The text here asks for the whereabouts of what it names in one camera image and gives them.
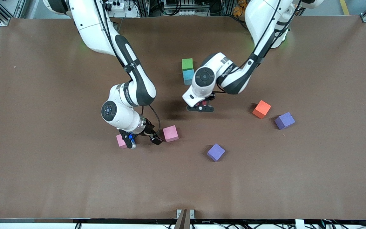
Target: metal bracket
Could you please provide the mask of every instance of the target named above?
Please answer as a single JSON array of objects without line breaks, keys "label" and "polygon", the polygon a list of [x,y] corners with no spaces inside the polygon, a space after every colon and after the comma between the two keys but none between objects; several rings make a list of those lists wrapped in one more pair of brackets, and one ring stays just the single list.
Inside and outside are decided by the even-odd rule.
[{"label": "metal bracket", "polygon": [[366,18],[365,18],[365,17],[363,17],[363,14],[360,14],[360,17],[361,17],[361,21],[362,21],[362,22],[366,22]]},{"label": "metal bracket", "polygon": [[7,22],[1,21],[0,26],[8,26],[10,22],[10,18],[8,18]]},{"label": "metal bracket", "polygon": [[[182,212],[182,209],[176,210],[176,219],[179,218],[181,212]],[[190,209],[189,214],[190,214],[190,219],[194,219],[194,209]]]}]

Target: black cable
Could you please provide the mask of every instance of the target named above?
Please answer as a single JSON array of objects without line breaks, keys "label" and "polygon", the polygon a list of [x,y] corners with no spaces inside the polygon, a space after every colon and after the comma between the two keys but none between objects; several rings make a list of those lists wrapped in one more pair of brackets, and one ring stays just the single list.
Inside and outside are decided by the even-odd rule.
[{"label": "black cable", "polygon": [[258,224],[256,227],[254,227],[254,229],[257,229],[259,226],[261,226],[262,224],[264,224],[264,223],[260,223],[260,224]]},{"label": "black cable", "polygon": [[227,228],[229,228],[230,226],[235,226],[236,229],[240,229],[237,225],[235,224],[230,224],[229,226],[227,226]]},{"label": "black cable", "polygon": [[[276,5],[276,9],[275,9],[275,11],[273,12],[273,15],[272,15],[272,17],[271,17],[271,19],[270,19],[270,21],[269,21],[269,23],[268,23],[268,25],[267,25],[267,27],[266,27],[266,29],[264,30],[264,32],[263,32],[263,34],[262,34],[262,36],[261,36],[261,38],[260,38],[260,40],[258,41],[258,43],[255,45],[255,48],[254,48],[254,50],[252,51],[252,53],[251,53],[251,55],[255,52],[255,50],[257,49],[257,47],[258,47],[258,45],[260,44],[260,42],[261,42],[261,40],[262,40],[262,38],[263,38],[263,36],[265,35],[265,33],[266,33],[266,31],[269,29],[269,26],[270,26],[270,23],[273,21],[273,19],[274,19],[274,17],[275,17],[275,14],[276,14],[276,12],[278,11],[278,8],[279,8],[279,5],[281,4],[281,0],[279,0],[278,1],[278,4]],[[231,74],[231,73],[234,73],[234,72],[236,72],[236,71],[238,71],[239,69],[241,69],[247,62],[248,62],[248,60],[251,58],[251,55],[246,59],[246,61],[244,62],[244,63],[242,63],[241,64],[241,66],[239,67],[239,68],[237,68],[237,69],[233,69],[233,70],[231,70],[230,72],[229,72],[229,74]]]},{"label": "black cable", "polygon": [[115,51],[114,45],[113,45],[112,40],[111,40],[111,37],[110,37],[110,35],[109,35],[109,30],[107,31],[107,30],[105,29],[105,25],[104,25],[104,23],[103,23],[103,19],[101,18],[100,9],[98,8],[97,2],[96,2],[96,1],[93,1],[93,2],[94,2],[94,5],[96,6],[96,10],[97,10],[97,13],[98,13],[98,15],[99,15],[101,25],[103,26],[103,30],[104,30],[104,32],[105,32],[105,34],[106,34],[106,36],[107,36],[108,42],[109,42],[109,43],[110,43],[110,45],[111,45],[111,48],[112,48],[112,50],[113,50],[113,52],[114,52],[114,55],[116,56],[116,58],[118,59],[119,63],[121,64],[121,66],[122,66],[122,68],[123,68],[123,67],[125,67],[125,65],[123,64],[123,62],[121,61],[121,59],[119,58],[119,56],[117,55],[117,53],[116,53],[116,51]]},{"label": "black cable", "polygon": [[74,229],[81,229],[81,221],[80,220],[76,223],[76,226],[74,227]]},{"label": "black cable", "polygon": [[[209,12],[210,12],[210,10],[211,10],[211,8],[217,3],[217,2],[219,2],[219,0],[215,0],[215,2],[209,7],[209,10],[207,11],[207,15],[206,16],[208,16],[208,14],[209,14]],[[217,12],[217,13],[221,13],[221,11],[222,11],[222,6],[220,6],[220,7],[218,7],[219,9],[221,8],[221,10],[219,11],[219,12]]]},{"label": "black cable", "polygon": [[274,223],[273,225],[278,226],[278,227],[280,227],[280,228],[282,228],[282,229],[287,229],[287,228],[284,228],[283,226],[279,226],[279,225],[277,225],[276,223]]},{"label": "black cable", "polygon": [[276,40],[283,35],[283,33],[286,31],[286,29],[288,29],[288,25],[289,23],[293,20],[293,18],[295,17],[296,14],[296,10],[299,8],[300,3],[302,2],[302,0],[299,0],[299,3],[296,6],[295,11],[293,12],[292,17],[290,17],[290,19],[288,20],[288,22],[286,22],[285,26],[283,27],[283,29],[280,31],[279,35],[275,38],[275,40],[273,40],[272,45],[276,42]]},{"label": "black cable", "polygon": [[348,227],[346,227],[344,224],[341,224],[341,223],[338,223],[337,221],[335,221],[335,220],[333,220],[335,223],[337,223],[338,225],[340,225],[340,226],[342,226],[342,227],[344,227],[344,229],[350,229],[350,228],[348,228]]},{"label": "black cable", "polygon": [[241,24],[241,26],[244,28],[244,29],[246,29],[246,30],[248,30],[248,28],[244,25],[244,21],[242,21],[242,20],[240,20],[239,18],[237,18],[237,17],[234,17],[234,16],[232,16],[231,14],[223,14],[222,16],[228,16],[228,17],[230,17],[230,18],[232,18],[232,19],[234,19],[234,20],[236,20],[237,22],[239,22],[240,24]]},{"label": "black cable", "polygon": [[137,9],[139,12],[141,12],[142,14],[144,14],[144,15],[145,15],[145,17],[147,17],[147,12],[146,12],[145,10],[142,10],[142,9],[141,9],[141,7],[139,7],[139,6],[137,5],[137,3],[136,3],[136,1],[135,1],[135,0],[132,0],[132,2],[133,2],[133,4],[135,5],[136,9]]},{"label": "black cable", "polygon": [[176,3],[176,9],[173,11],[173,13],[168,14],[168,13],[166,13],[166,12],[164,12],[164,11],[163,11],[163,13],[164,13],[165,15],[167,15],[167,16],[174,16],[174,15],[176,15],[176,14],[180,11],[181,7],[182,7],[182,1],[181,1],[181,0],[179,0],[179,4],[177,4],[177,3]]},{"label": "black cable", "polygon": [[154,110],[154,108],[151,106],[151,105],[149,105],[149,107],[151,108],[151,110],[153,111],[153,113],[155,114],[155,116],[156,116],[156,119],[158,120],[158,125],[159,125],[159,127],[158,127],[158,130],[157,130],[157,132],[154,134],[154,135],[148,135],[148,136],[156,136],[159,132],[160,132],[160,119],[159,119],[159,116],[157,115],[157,113],[156,113],[156,111]]}]

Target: orange cube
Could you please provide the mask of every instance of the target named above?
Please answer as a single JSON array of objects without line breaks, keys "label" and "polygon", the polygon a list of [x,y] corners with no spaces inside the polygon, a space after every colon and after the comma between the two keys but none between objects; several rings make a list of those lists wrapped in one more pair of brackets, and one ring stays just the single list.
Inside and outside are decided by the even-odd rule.
[{"label": "orange cube", "polygon": [[261,100],[252,113],[256,115],[258,118],[263,119],[263,117],[265,117],[266,114],[268,113],[269,109],[270,105]]}]

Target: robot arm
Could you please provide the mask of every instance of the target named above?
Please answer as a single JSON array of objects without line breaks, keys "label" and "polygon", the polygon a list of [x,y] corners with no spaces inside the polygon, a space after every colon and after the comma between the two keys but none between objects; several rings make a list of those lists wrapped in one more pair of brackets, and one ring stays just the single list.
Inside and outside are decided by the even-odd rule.
[{"label": "robot arm", "polygon": [[84,43],[90,49],[116,56],[131,80],[110,90],[101,108],[103,119],[119,129],[128,148],[135,148],[136,135],[147,135],[159,145],[163,140],[154,132],[154,125],[133,107],[149,106],[156,97],[154,84],[146,75],[131,45],[113,27],[100,0],[43,0],[46,7],[73,18]]},{"label": "robot arm", "polygon": [[[305,0],[309,6],[323,0]],[[238,67],[224,54],[207,57],[194,74],[192,85],[183,94],[188,110],[204,111],[202,102],[213,99],[215,84],[227,94],[239,94],[247,86],[253,71],[263,62],[270,48],[276,48],[285,39],[299,0],[253,0],[245,10],[245,22],[256,43],[243,66]]]}]

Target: foam cube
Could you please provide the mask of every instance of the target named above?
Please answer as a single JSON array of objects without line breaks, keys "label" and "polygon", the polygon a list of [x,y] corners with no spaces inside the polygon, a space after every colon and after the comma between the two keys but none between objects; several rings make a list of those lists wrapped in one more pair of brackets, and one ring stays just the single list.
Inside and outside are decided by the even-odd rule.
[{"label": "foam cube", "polygon": [[221,148],[218,144],[214,144],[212,148],[209,150],[207,155],[213,159],[214,161],[218,161],[218,159],[221,158],[221,156],[224,154],[225,150]]},{"label": "foam cube", "polygon": [[194,70],[193,69],[183,71],[184,85],[192,84],[193,77],[194,77]]},{"label": "foam cube", "polygon": [[266,114],[268,113],[269,109],[270,105],[265,103],[263,100],[260,100],[258,106],[255,107],[252,113],[256,115],[258,118],[263,119],[263,117],[265,117]]},{"label": "foam cube", "polygon": [[121,149],[125,149],[125,148],[127,148],[127,147],[126,147],[126,144],[125,144],[124,140],[122,139],[122,136],[121,136],[121,135],[117,135],[117,141],[118,141],[118,146],[119,146]]},{"label": "foam cube", "polygon": [[165,135],[166,142],[171,142],[179,139],[179,136],[177,135],[176,126],[169,126],[163,128],[163,134]]},{"label": "foam cube", "polygon": [[193,69],[193,58],[182,59],[182,70],[187,71]]},{"label": "foam cube", "polygon": [[295,120],[293,119],[290,112],[288,112],[275,119],[275,123],[279,127],[279,129],[285,129],[295,123]]}]

